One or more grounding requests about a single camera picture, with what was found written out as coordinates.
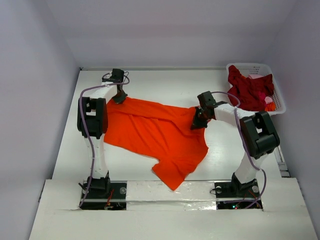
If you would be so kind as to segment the orange t shirt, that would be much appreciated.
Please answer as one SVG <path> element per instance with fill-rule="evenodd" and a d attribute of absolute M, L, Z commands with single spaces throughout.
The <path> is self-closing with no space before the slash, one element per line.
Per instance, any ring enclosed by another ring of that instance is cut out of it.
<path fill-rule="evenodd" d="M 104 142 L 157 159 L 154 174 L 172 191 L 193 173 L 208 153 L 205 130 L 191 130 L 195 107 L 184 108 L 127 98 L 106 104 Z"/>

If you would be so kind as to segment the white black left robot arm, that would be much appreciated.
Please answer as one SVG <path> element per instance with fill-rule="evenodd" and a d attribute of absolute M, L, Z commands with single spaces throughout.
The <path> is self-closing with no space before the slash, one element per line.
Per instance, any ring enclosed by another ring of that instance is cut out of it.
<path fill-rule="evenodd" d="M 81 91 L 77 107 L 77 129 L 88 147 L 90 174 L 84 193 L 104 198 L 110 194 L 109 169 L 105 160 L 104 136 L 108 129 L 107 103 L 122 104 L 128 96 L 123 86 L 130 83 L 128 73 L 114 68 L 101 77 L 101 83 Z"/>

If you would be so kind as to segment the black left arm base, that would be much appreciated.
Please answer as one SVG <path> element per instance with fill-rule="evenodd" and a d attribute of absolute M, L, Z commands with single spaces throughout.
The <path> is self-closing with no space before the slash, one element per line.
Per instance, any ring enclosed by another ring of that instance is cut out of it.
<path fill-rule="evenodd" d="M 110 190 L 106 193 L 103 189 L 90 187 L 87 196 L 80 206 L 82 210 L 108 210 L 122 211 L 127 209 L 127 182 L 111 182 Z"/>

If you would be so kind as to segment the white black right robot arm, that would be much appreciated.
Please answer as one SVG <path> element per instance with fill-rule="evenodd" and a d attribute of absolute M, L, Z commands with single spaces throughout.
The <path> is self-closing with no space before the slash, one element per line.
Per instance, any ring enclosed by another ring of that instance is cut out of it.
<path fill-rule="evenodd" d="M 197 96 L 199 106 L 195 108 L 191 130 L 208 127 L 210 120 L 222 121 L 237 127 L 244 155 L 231 181 L 215 185 L 215 194 L 221 198 L 242 198 L 254 185 L 258 171 L 266 157 L 280 145 L 280 138 L 271 116 L 266 111 L 250 113 L 240 108 L 240 100 L 226 93 L 236 101 L 235 106 L 216 101 L 213 92 L 206 91 Z"/>

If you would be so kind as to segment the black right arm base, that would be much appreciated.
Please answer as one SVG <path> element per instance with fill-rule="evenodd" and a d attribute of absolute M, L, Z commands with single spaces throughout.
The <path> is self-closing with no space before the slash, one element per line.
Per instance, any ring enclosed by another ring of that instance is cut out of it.
<path fill-rule="evenodd" d="M 231 181 L 218 181 L 214 183 L 210 193 L 215 196 L 218 210 L 242 210 L 258 198 L 260 189 L 257 180 L 242 190 L 236 190 Z"/>

